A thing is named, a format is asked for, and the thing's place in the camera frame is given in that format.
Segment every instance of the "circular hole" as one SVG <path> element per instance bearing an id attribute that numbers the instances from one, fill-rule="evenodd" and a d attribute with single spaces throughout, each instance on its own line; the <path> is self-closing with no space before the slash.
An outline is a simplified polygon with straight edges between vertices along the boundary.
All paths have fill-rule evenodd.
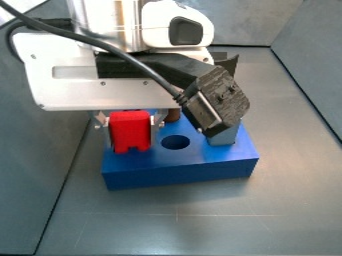
<path id="1" fill-rule="evenodd" d="M 162 146 L 171 150 L 179 150 L 190 145 L 190 139 L 182 135 L 171 135 L 162 140 Z"/>

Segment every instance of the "red block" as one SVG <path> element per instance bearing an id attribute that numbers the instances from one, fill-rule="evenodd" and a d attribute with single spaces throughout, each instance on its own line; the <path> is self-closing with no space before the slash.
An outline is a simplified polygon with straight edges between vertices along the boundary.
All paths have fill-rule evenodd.
<path id="1" fill-rule="evenodd" d="M 113 112 L 110 133 L 115 153 L 127 153 L 130 148 L 139 151 L 151 146 L 150 113 L 145 110 Z"/>

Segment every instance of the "gray wall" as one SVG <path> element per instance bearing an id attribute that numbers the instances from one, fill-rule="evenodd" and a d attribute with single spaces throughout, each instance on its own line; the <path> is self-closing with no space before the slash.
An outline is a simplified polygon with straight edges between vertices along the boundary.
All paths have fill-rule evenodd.
<path id="1" fill-rule="evenodd" d="M 342 1 L 306 0 L 272 48 L 342 140 Z"/>
<path id="2" fill-rule="evenodd" d="M 304 0 L 179 0 L 215 25 L 214 44 L 270 46 Z"/>
<path id="3" fill-rule="evenodd" d="M 65 1 L 31 12 L 66 17 Z M 87 113 L 46 112 L 34 103 L 23 64 L 0 29 L 0 254 L 32 254 L 87 125 Z"/>

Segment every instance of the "blue block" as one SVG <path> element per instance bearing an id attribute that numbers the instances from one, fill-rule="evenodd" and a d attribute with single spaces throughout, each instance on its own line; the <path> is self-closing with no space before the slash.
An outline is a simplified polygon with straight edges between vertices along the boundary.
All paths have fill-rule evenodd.
<path id="1" fill-rule="evenodd" d="M 161 129 L 149 151 L 115 154 L 106 148 L 102 175 L 110 190 L 240 178 L 252 175 L 258 159 L 244 125 L 234 145 L 211 147 L 182 116 Z"/>

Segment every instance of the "black cable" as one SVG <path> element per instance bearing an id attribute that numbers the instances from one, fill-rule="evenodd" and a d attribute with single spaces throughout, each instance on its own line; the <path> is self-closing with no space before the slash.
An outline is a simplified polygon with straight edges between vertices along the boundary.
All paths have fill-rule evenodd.
<path id="1" fill-rule="evenodd" d="M 46 24 L 49 24 L 54 27 L 67 29 L 67 30 L 73 30 L 73 24 L 71 24 L 71 19 L 70 18 L 59 18 L 59 19 L 35 18 L 35 20 L 39 20 L 40 22 L 44 22 Z M 36 28 L 34 28 L 31 26 L 27 26 L 27 24 L 23 21 L 20 21 L 18 23 L 14 23 L 7 28 L 7 31 L 6 31 L 6 46 L 7 46 L 7 49 L 11 53 L 11 55 L 14 56 L 14 58 L 18 59 L 23 63 L 23 60 L 20 59 L 20 57 L 18 55 L 18 52 L 15 50 L 14 40 L 12 40 L 15 30 L 22 28 L 22 27 L 27 27 L 27 29 L 31 29 L 31 30 L 38 30 Z"/>
<path id="2" fill-rule="evenodd" d="M 18 52 L 16 52 L 16 50 L 14 48 L 12 36 L 14 36 L 15 30 L 18 28 L 20 28 L 20 27 L 24 27 L 24 26 L 26 26 L 24 22 L 18 22 L 18 23 L 12 24 L 7 28 L 7 31 L 6 31 L 6 46 L 7 46 L 7 49 L 8 49 L 10 53 L 11 53 L 11 55 L 14 56 L 14 58 L 18 59 L 20 62 L 23 62 L 23 61 L 22 61 L 22 59 L 20 59 L 20 57 L 18 55 Z"/>
<path id="3" fill-rule="evenodd" d="M 159 85 L 166 89 L 166 91 L 174 96 L 174 99 L 181 105 L 183 105 L 187 102 L 183 93 L 181 93 L 174 88 L 174 86 L 167 82 L 167 80 L 145 63 L 139 62 L 130 54 L 123 52 L 121 49 L 94 38 L 86 37 L 71 31 L 59 29 L 30 18 L 23 13 L 20 13 L 11 5 L 8 5 L 3 0 L 0 0 L 0 7 L 3 7 L 6 11 L 8 11 L 16 18 L 19 18 L 28 26 L 35 27 L 36 29 L 40 29 L 43 31 L 47 31 L 51 34 L 59 35 L 62 37 L 74 39 L 82 43 L 90 44 L 95 47 L 99 47 L 110 53 L 115 54 L 118 57 L 121 57 L 129 63 L 131 63 L 137 68 L 139 68 L 142 72 L 159 83 Z"/>

